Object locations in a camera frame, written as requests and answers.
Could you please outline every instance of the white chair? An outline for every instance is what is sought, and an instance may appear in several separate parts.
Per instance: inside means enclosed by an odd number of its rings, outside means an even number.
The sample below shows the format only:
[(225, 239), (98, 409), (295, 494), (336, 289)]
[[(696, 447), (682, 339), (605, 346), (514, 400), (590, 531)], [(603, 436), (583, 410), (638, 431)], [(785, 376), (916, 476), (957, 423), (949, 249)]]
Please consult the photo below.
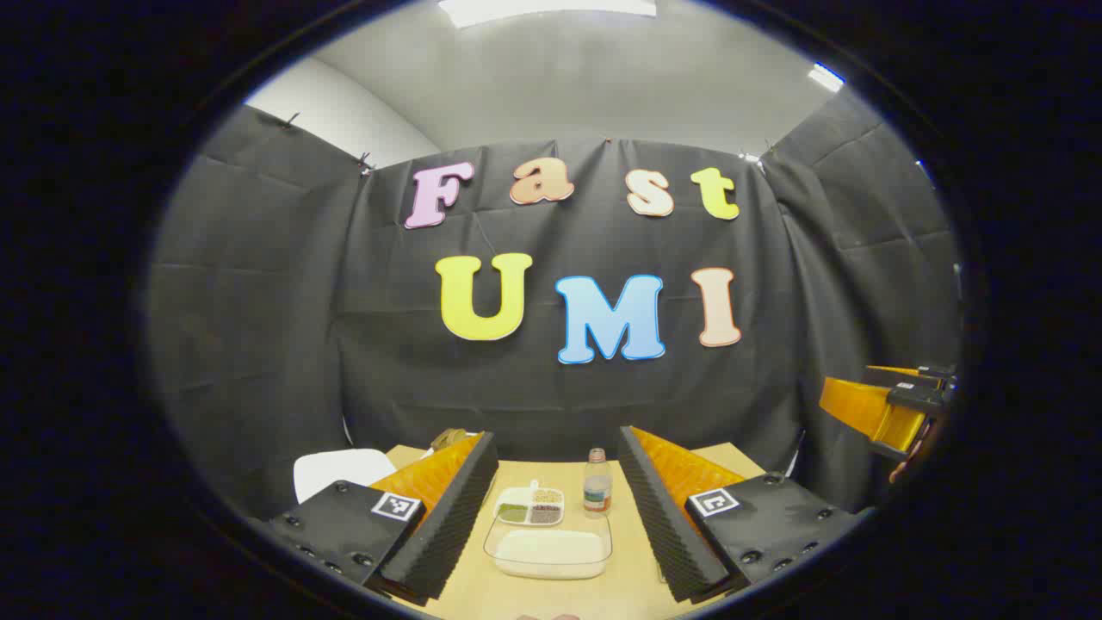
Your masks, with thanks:
[(367, 487), (395, 471), (395, 465), (379, 450), (334, 450), (306, 455), (294, 461), (294, 496), (301, 504), (337, 480)]

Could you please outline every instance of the white ceiling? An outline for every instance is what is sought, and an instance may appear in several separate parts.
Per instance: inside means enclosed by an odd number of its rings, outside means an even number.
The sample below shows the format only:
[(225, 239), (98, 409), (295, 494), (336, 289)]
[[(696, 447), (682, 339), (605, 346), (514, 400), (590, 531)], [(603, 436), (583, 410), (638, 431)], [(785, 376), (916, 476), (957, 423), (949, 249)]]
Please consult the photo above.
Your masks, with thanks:
[(832, 94), (812, 59), (688, 0), (658, 17), (562, 11), (457, 30), (402, 7), (315, 57), (442, 150), (601, 135), (759, 154)]

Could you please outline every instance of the ceiling light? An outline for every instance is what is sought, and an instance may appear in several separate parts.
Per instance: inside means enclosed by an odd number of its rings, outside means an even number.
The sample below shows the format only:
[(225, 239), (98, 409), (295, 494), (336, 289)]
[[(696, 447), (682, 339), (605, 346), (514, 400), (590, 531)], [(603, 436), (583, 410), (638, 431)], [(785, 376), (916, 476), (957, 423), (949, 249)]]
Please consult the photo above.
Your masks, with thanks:
[(612, 11), (655, 17), (655, 0), (441, 0), (455, 28), (543, 11)]
[(820, 86), (827, 88), (831, 93), (838, 93), (842, 89), (842, 85), (845, 84), (844, 79), (819, 63), (815, 63), (815, 66), (811, 67), (811, 73), (808, 74), (808, 77), (814, 79)]

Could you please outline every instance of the blue letter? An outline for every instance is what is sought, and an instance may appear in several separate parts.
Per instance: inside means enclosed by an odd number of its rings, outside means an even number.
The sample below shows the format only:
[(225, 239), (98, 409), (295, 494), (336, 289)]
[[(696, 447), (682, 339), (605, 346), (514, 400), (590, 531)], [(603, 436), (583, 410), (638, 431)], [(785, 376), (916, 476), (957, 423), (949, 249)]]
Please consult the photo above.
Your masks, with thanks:
[(624, 284), (616, 308), (601, 293), (597, 282), (588, 275), (572, 275), (555, 282), (554, 289), (566, 300), (566, 348), (559, 352), (563, 365), (587, 365), (593, 350), (585, 342), (588, 328), (605, 360), (616, 355), (624, 333), (627, 345), (620, 355), (628, 360), (661, 358), (666, 347), (658, 340), (658, 291), (662, 279), (657, 275), (631, 275)]

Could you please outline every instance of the plastic bottle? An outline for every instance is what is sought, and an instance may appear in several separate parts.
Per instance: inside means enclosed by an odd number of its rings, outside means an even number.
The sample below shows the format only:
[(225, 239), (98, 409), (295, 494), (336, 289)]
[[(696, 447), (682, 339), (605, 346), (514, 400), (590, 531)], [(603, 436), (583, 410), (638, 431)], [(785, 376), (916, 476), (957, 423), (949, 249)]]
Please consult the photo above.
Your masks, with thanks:
[(583, 508), (585, 515), (597, 518), (613, 505), (612, 469), (605, 461), (605, 450), (590, 450), (590, 463), (585, 464), (585, 487), (583, 489)]

